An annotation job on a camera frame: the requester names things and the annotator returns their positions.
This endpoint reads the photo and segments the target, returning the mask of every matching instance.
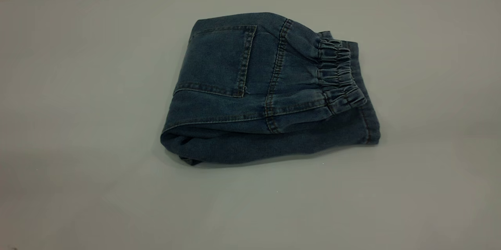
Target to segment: pocket stitching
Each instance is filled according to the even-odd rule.
[[[232,29],[245,30],[244,36],[246,38],[245,38],[245,44],[243,46],[243,54],[241,57],[240,71],[238,72],[238,80],[236,83],[237,88],[233,88],[233,89],[232,88],[223,88],[220,86],[213,86],[213,85],[209,85],[209,84],[205,84],[205,83],[184,82],[184,83],[178,84],[176,86],[175,91],[174,91],[174,95],[178,91],[191,90],[191,91],[197,91],[197,92],[203,92],[203,93],[224,95],[224,96],[229,96],[229,97],[234,97],[234,98],[243,98],[243,95],[245,93],[245,81],[247,79],[247,70],[249,67],[249,59],[251,57],[252,41],[254,40],[254,36],[256,35],[257,27],[258,27],[257,25],[236,25],[236,26],[226,26],[226,27],[218,27],[218,28],[213,28],[213,29],[206,29],[206,30],[195,32],[190,37],[190,40],[189,40],[190,42],[196,35],[206,33],[206,32],[232,30]]]

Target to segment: yoke seam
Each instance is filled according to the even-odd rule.
[[[268,87],[268,94],[265,99],[265,121],[268,126],[268,129],[270,132],[274,134],[280,133],[277,123],[275,119],[273,118],[273,98],[274,98],[274,92],[277,87],[277,83],[279,80],[279,76],[282,70],[283,66],[283,58],[285,56],[285,41],[286,41],[286,35],[290,29],[290,26],[292,25],[292,21],[290,19],[287,19],[281,28],[280,31],[280,40],[279,40],[279,45],[277,48],[277,56],[275,58],[275,65],[273,69],[273,74],[272,74],[272,79],[270,80],[270,85]]]

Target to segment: white table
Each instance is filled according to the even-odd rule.
[[[192,25],[260,11],[360,43],[379,146],[164,150]],[[0,0],[0,248],[500,249],[500,19],[501,0]]]

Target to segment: back pocket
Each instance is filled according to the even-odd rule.
[[[174,94],[182,90],[242,98],[256,25],[194,33]]]

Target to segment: folded clothing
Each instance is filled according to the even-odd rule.
[[[358,44],[273,13],[199,20],[161,143],[188,164],[377,144]]]

